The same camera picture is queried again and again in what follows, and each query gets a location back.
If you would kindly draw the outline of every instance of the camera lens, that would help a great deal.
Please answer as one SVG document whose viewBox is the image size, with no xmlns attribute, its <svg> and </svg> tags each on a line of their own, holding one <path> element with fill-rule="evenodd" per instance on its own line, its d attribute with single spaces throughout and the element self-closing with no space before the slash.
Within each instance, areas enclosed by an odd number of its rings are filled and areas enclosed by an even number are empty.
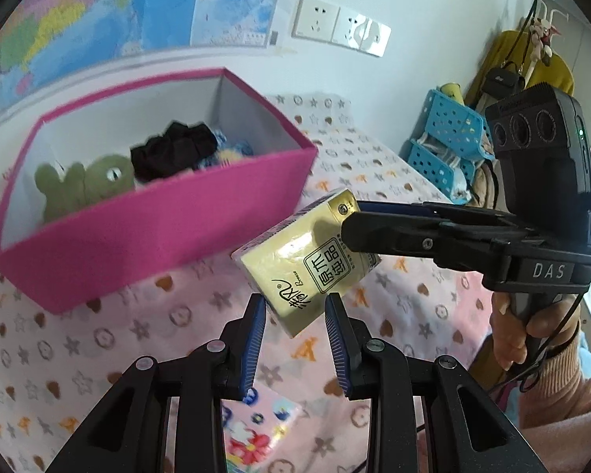
<svg viewBox="0 0 591 473">
<path fill-rule="evenodd" d="M 536 116 L 536 128 L 545 142 L 551 142 L 556 137 L 556 122 L 547 110 L 541 110 Z"/>
<path fill-rule="evenodd" d="M 510 121 L 510 132 L 519 147 L 530 145 L 530 125 L 521 114 L 515 115 Z"/>
<path fill-rule="evenodd" d="M 506 130 L 501 124 L 496 124 L 495 129 L 493 130 L 493 135 L 495 136 L 495 141 L 497 145 L 503 147 L 506 145 L 506 140 L 508 139 L 508 135 L 506 135 Z"/>
</svg>

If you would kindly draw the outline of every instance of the pink storage box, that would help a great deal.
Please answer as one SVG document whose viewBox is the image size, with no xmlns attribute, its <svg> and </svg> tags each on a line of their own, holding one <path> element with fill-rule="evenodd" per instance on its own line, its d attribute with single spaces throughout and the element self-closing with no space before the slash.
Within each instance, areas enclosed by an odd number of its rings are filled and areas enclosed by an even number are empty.
<svg viewBox="0 0 591 473">
<path fill-rule="evenodd" d="M 164 133 L 172 120 L 204 121 L 255 157 L 153 181 L 42 226 L 44 163 L 86 167 Z M 235 249 L 295 208 L 315 146 L 226 69 L 145 78 L 57 108 L 39 119 L 0 203 L 0 272 L 51 313 L 219 251 Z"/>
</svg>

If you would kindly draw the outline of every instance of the wall outlet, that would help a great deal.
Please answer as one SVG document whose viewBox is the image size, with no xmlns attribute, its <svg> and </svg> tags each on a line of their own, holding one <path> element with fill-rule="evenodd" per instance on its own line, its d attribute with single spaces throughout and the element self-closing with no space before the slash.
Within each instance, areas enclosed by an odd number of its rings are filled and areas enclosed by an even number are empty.
<svg viewBox="0 0 591 473">
<path fill-rule="evenodd" d="M 370 53 L 370 55 L 383 56 L 385 48 L 388 47 L 391 33 L 392 29 L 389 26 L 377 21 L 370 21 L 366 30 L 366 36 L 364 36 L 359 49 L 362 52 Z"/>
<path fill-rule="evenodd" d="M 329 43 L 338 14 L 339 6 L 319 0 L 300 0 L 293 36 Z"/>
<path fill-rule="evenodd" d="M 335 31 L 331 42 L 335 45 L 346 46 L 358 50 L 366 35 L 370 20 L 355 10 L 342 7 L 337 16 Z"/>
</svg>

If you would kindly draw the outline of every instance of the pink box rim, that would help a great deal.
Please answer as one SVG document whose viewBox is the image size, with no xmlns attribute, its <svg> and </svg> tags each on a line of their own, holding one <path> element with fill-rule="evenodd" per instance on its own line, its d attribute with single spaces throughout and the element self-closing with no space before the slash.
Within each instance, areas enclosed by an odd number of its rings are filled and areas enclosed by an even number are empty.
<svg viewBox="0 0 591 473">
<path fill-rule="evenodd" d="M 20 149 L 19 154 L 17 155 L 17 159 L 16 159 L 16 162 L 13 166 L 13 170 L 12 170 L 11 174 L 9 175 L 9 182 L 8 182 L 7 187 L 6 187 L 4 194 L 2 196 L 2 200 L 0 201 L 0 254 L 5 252 L 5 250 L 3 250 L 2 246 L 1 246 L 2 229 L 4 226 L 4 220 L 6 218 L 7 209 L 9 207 L 10 202 L 11 202 L 11 194 L 13 193 L 13 187 L 15 184 L 15 180 L 17 178 L 17 175 L 19 174 L 20 169 L 22 168 L 22 165 L 24 164 L 24 159 L 26 157 L 26 154 L 28 153 L 28 150 L 29 150 L 31 144 L 33 143 L 33 140 L 35 139 L 36 135 L 38 134 L 38 132 L 41 130 L 42 126 L 45 123 L 47 123 L 49 121 L 53 121 L 54 119 L 57 119 L 58 117 L 60 117 L 64 114 L 74 112 L 75 110 L 78 110 L 79 108 L 83 108 L 87 105 L 93 104 L 97 101 L 101 101 L 101 100 L 106 99 L 108 97 L 117 96 L 118 94 L 123 94 L 126 92 L 134 91 L 136 89 L 142 89 L 145 87 L 149 87 L 151 85 L 157 85 L 157 84 L 174 82 L 174 81 L 197 80 L 197 79 L 203 79 L 203 78 L 219 78 L 219 77 L 227 78 L 227 80 L 229 80 L 235 86 L 237 86 L 238 89 L 243 91 L 245 94 L 247 94 L 253 100 L 255 100 L 257 103 L 259 103 L 265 109 L 267 109 L 273 116 L 275 116 L 276 119 L 278 119 L 278 121 L 281 123 L 284 130 L 301 147 L 301 149 L 297 149 L 297 150 L 293 150 L 293 151 L 265 154 L 265 155 L 255 158 L 255 161 L 263 161 L 263 159 L 271 160 L 272 158 L 275 158 L 276 156 L 279 156 L 280 158 L 285 158 L 285 157 L 289 158 L 290 156 L 298 156 L 299 154 L 301 154 L 302 150 L 306 150 L 306 149 L 315 150 L 316 149 L 315 144 L 313 144 L 310 140 L 308 140 L 306 137 L 304 137 L 304 135 L 301 134 L 300 131 L 298 131 L 298 129 L 288 120 L 288 118 L 282 112 L 280 112 L 280 110 L 278 110 L 274 105 L 272 105 L 267 99 L 265 99 L 263 96 L 261 96 L 257 91 L 255 91 L 251 86 L 249 86 L 241 78 L 239 78 L 237 75 L 235 75 L 230 70 L 228 70 L 224 67 L 209 68 L 209 69 L 197 69 L 197 70 L 191 70 L 191 71 L 169 72 L 169 73 L 161 74 L 161 75 L 153 75 L 153 76 L 149 76 L 149 77 L 138 78 L 136 80 L 131 80 L 131 81 L 125 82 L 123 84 L 118 84 L 118 85 L 115 85 L 112 87 L 102 89 L 101 91 L 95 91 L 93 93 L 86 94 L 85 96 L 74 99 L 73 101 L 70 101 L 64 105 L 61 105 L 61 106 L 55 108 L 54 110 L 51 110 L 50 112 L 47 112 L 44 115 L 42 115 L 41 117 L 39 117 L 37 119 L 32 130 L 29 132 L 29 135 L 26 137 L 26 140 L 24 141 L 24 144 L 22 145 L 22 148 Z M 225 169 L 236 169 L 241 166 L 243 166 L 243 165 L 234 164 L 234 165 L 230 165 L 230 166 L 225 167 Z M 209 175 L 209 174 L 210 174 L 210 169 L 207 169 L 203 172 L 195 173 L 194 177 L 202 177 L 202 176 Z M 155 190 L 158 187 L 158 185 L 162 182 L 171 182 L 171 181 L 177 182 L 177 181 L 183 180 L 183 178 L 184 178 L 184 173 L 181 173 L 179 175 L 176 175 L 175 177 L 169 178 L 168 180 L 155 181 L 154 183 L 148 184 L 148 186 L 144 187 L 142 190 L 140 190 L 140 192 L 128 192 L 128 193 L 123 194 L 119 197 L 115 197 L 114 201 L 117 201 L 119 199 L 129 198 L 129 197 L 137 197 L 141 193 L 145 192 L 146 190 Z M 101 204 L 110 203 L 110 202 L 111 201 L 104 201 L 102 203 L 99 203 L 97 206 L 99 206 Z M 91 210 L 91 209 L 93 209 L 93 208 L 85 208 L 84 210 L 82 210 L 78 213 L 81 214 L 81 213 L 87 212 L 88 210 Z M 67 221 L 70 221 L 71 217 L 73 217 L 73 216 L 67 216 L 66 218 L 63 218 L 63 219 L 60 219 L 56 222 L 52 222 L 51 224 L 45 225 L 43 228 L 36 231 L 36 233 L 34 233 L 33 235 L 31 235 L 31 236 L 29 236 L 29 237 L 25 238 L 24 240 L 21 240 L 17 243 L 14 243 L 10 247 L 8 247 L 6 250 L 15 248 L 19 244 L 25 243 L 29 240 L 34 239 L 34 238 L 38 238 L 40 235 L 44 235 L 45 233 L 51 231 L 55 225 L 61 225 Z"/>
</svg>

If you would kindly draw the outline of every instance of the world map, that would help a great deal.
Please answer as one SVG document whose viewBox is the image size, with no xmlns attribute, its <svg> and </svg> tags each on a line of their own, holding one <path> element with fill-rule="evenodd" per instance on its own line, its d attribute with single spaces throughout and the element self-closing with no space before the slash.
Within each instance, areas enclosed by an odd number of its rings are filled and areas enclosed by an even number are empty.
<svg viewBox="0 0 591 473">
<path fill-rule="evenodd" d="M 0 112 L 93 65 L 156 50 L 265 47 L 277 0 L 23 0 L 0 30 Z"/>
</svg>

